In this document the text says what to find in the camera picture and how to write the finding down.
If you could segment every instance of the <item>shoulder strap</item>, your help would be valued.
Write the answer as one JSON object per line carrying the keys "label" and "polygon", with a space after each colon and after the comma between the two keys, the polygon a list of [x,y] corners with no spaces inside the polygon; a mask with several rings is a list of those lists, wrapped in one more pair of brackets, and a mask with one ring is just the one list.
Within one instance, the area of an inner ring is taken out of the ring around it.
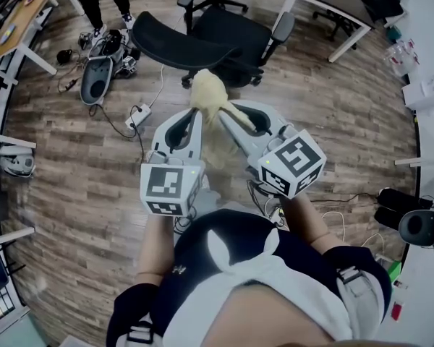
{"label": "shoulder strap", "polygon": [[154,334],[150,315],[144,316],[127,334],[117,338],[116,347],[163,347],[162,338]]}
{"label": "shoulder strap", "polygon": [[349,313],[354,339],[373,338],[384,318],[384,295],[378,279],[350,267],[339,271],[337,284]]}

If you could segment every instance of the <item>sneaker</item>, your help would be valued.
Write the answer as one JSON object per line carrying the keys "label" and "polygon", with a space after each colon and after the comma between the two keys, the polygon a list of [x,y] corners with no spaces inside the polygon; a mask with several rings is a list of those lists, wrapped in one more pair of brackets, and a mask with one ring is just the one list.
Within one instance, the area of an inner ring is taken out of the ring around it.
{"label": "sneaker", "polygon": [[104,33],[106,32],[106,25],[103,25],[102,28],[96,28],[93,30],[93,37],[92,37],[92,47],[94,48],[96,43],[103,38]]}
{"label": "sneaker", "polygon": [[124,21],[125,27],[127,27],[128,30],[131,30],[133,28],[133,24],[135,23],[135,21],[130,13],[123,14],[122,20]]}

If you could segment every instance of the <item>person's arm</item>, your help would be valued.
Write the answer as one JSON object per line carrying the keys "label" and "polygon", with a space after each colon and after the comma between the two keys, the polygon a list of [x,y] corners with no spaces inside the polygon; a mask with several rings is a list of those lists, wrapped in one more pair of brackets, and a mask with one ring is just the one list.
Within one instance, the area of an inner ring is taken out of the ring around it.
{"label": "person's arm", "polygon": [[330,233],[305,193],[298,194],[292,200],[282,197],[280,202],[289,230],[321,254],[331,248],[348,245]]}
{"label": "person's arm", "polygon": [[159,286],[174,264],[174,223],[172,217],[149,215],[140,258],[138,283]]}

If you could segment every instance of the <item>wooden floor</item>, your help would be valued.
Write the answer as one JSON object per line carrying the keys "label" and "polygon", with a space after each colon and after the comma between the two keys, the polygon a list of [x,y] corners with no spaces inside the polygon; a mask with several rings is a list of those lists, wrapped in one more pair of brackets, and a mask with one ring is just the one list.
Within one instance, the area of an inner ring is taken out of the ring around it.
{"label": "wooden floor", "polygon": [[[57,52],[77,49],[79,33],[90,28],[68,0],[59,1],[37,43],[38,53],[54,64]],[[250,5],[249,17],[271,27],[284,0],[240,1]],[[149,10],[172,27],[182,15],[176,0],[131,3],[133,14]],[[311,21],[308,4],[298,2],[295,7],[296,28],[265,66],[262,84],[232,90],[231,98],[271,104],[318,141],[328,162],[320,181],[309,189],[311,199],[345,200],[360,192],[377,194],[384,187],[412,192],[412,172],[393,165],[397,158],[415,156],[416,142],[401,94],[403,82],[382,60],[389,45],[383,29],[366,35],[356,51],[331,64],[327,57],[342,42],[343,33],[336,43],[329,42],[325,37],[331,24],[321,18]],[[101,8],[109,27],[122,26],[113,0],[101,0]],[[27,265],[14,280],[51,345],[71,334],[103,346],[113,300],[132,285],[147,217],[139,201],[140,145],[117,135],[101,112],[89,117],[79,98],[80,82],[68,93],[58,93],[58,79],[71,66],[59,69],[55,77],[28,60],[22,69],[5,132],[37,142],[37,169],[31,180],[3,178],[12,216],[4,231],[36,229],[9,254]],[[180,84],[183,74],[164,69],[165,86],[142,135],[146,149],[156,127],[187,107],[190,92]],[[80,75],[80,70],[74,71],[61,85]],[[142,57],[137,76],[115,80],[103,106],[115,125],[127,132],[124,120],[131,107],[149,103],[160,86],[160,64]],[[236,155],[229,158],[228,171],[209,168],[210,185],[223,200],[255,210],[246,190],[245,166],[244,158]],[[385,255],[401,258],[404,243],[373,219],[372,199],[315,204],[322,213],[344,214],[350,244],[359,246],[380,232]],[[342,235],[339,215],[325,220]],[[381,252],[379,237],[367,245]]]}

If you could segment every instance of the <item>yellow plush toy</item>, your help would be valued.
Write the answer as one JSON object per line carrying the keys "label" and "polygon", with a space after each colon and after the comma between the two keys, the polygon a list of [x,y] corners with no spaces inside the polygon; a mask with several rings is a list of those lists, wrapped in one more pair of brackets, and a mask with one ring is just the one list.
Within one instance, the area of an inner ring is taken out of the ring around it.
{"label": "yellow plush toy", "polygon": [[254,124],[229,102],[224,83],[208,69],[195,75],[190,105],[203,113],[203,158],[222,169],[226,158],[235,154],[238,147],[221,124],[218,111],[231,113],[251,130],[255,130]]}

